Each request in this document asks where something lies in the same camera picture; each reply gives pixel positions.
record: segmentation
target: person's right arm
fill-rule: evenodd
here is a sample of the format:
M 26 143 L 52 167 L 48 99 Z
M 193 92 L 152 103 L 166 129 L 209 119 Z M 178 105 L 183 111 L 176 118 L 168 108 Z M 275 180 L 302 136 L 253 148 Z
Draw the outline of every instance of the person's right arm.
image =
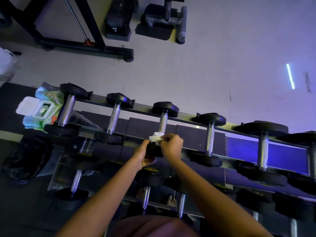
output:
M 181 159 L 183 139 L 162 136 L 164 157 L 176 170 L 190 197 L 219 236 L 271 237 L 272 235 L 242 207 L 199 176 Z

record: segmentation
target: black rubber mat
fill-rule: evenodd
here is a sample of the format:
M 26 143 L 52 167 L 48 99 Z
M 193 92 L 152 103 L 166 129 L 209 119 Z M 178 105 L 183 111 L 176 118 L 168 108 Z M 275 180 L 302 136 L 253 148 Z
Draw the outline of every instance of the black rubber mat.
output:
M 171 9 L 171 17 L 178 17 L 178 10 L 175 8 Z M 171 33 L 173 31 L 173 25 L 163 25 L 155 23 L 152 27 L 148 26 L 145 21 L 145 15 L 157 15 L 157 16 L 164 16 L 165 9 L 164 6 L 156 5 L 156 4 L 149 4 L 144 14 L 140 19 L 140 24 L 137 25 L 135 32 L 138 35 L 152 37 L 160 40 L 167 41 L 169 40 Z

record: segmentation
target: red label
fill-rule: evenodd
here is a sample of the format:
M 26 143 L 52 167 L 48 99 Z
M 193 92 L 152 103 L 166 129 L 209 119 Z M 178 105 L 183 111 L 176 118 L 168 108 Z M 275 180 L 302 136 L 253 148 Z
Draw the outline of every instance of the red label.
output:
M 57 116 L 53 116 L 52 117 L 52 122 L 51 122 L 51 125 L 57 120 Z

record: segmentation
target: person's right hand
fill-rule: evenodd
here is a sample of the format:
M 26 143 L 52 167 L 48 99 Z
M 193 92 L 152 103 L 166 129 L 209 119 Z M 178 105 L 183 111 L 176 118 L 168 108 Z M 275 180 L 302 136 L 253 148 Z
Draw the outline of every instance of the person's right hand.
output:
M 162 154 L 168 162 L 180 159 L 183 139 L 175 134 L 163 135 L 161 139 L 162 140 L 159 143 Z

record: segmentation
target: person's left hand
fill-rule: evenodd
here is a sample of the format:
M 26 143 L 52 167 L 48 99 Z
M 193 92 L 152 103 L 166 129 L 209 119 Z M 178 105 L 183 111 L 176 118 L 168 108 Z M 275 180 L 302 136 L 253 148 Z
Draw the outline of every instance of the person's left hand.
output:
M 157 161 L 156 158 L 146 155 L 146 148 L 149 142 L 149 140 L 144 140 L 140 147 L 135 149 L 134 155 L 131 158 L 131 160 L 136 161 L 139 170 Z

